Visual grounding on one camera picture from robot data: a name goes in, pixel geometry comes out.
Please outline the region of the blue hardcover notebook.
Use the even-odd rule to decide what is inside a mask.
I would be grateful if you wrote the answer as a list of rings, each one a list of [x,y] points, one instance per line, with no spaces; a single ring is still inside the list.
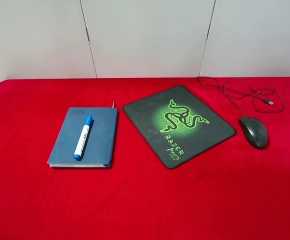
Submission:
[[[70,107],[47,163],[51,168],[108,168],[118,109]]]

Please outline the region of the blue and white marker pen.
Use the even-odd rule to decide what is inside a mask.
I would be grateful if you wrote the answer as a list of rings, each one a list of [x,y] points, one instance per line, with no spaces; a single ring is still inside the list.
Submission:
[[[80,137],[78,139],[78,143],[76,145],[76,148],[75,148],[75,151],[73,154],[74,159],[77,161],[79,161],[82,158],[82,155],[83,155],[83,152],[85,149],[85,145],[87,142],[87,137],[89,135],[89,131],[90,131],[90,128],[92,125],[92,121],[93,121],[93,118],[91,115],[88,115],[85,119],[84,126],[82,128]]]

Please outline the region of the red tablecloth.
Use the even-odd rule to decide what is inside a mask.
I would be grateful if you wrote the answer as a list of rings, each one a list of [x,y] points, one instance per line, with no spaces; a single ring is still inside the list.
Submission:
[[[0,83],[0,240],[290,240],[290,77],[250,78],[286,108],[243,111],[267,127],[251,147],[239,111],[194,78],[40,79]],[[123,111],[110,168],[54,169],[48,157],[69,107],[125,104],[183,85],[237,134],[165,168]]]

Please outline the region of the black computer mouse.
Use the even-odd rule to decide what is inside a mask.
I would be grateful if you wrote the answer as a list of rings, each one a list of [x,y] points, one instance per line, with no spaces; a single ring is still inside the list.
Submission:
[[[263,149],[268,144],[268,132],[265,125],[255,117],[243,116],[239,119],[243,133],[251,146]]]

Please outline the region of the black green Razer mouse pad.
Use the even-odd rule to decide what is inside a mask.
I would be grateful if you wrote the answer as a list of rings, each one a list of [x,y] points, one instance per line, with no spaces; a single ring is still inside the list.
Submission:
[[[123,111],[168,169],[236,134],[229,123],[181,85],[126,104]]]

